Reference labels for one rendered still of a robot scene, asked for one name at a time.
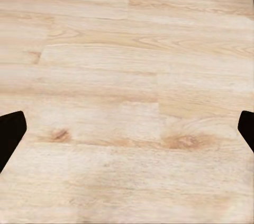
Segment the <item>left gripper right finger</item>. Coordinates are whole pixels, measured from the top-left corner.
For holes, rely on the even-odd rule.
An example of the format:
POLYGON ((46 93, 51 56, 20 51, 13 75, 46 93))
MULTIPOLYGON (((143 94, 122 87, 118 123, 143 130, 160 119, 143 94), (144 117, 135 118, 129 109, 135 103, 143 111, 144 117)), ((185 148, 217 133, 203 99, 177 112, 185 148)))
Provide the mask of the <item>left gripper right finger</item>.
POLYGON ((241 112, 238 130, 254 152, 254 112, 241 112))

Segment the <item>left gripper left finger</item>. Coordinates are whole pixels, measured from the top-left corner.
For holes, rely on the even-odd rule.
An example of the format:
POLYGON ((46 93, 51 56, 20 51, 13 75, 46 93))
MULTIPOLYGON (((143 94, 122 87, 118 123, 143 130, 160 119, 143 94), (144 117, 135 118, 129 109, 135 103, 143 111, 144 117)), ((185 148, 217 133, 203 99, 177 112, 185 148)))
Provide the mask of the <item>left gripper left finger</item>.
POLYGON ((0 117, 0 173, 26 131, 27 125, 22 111, 0 117))

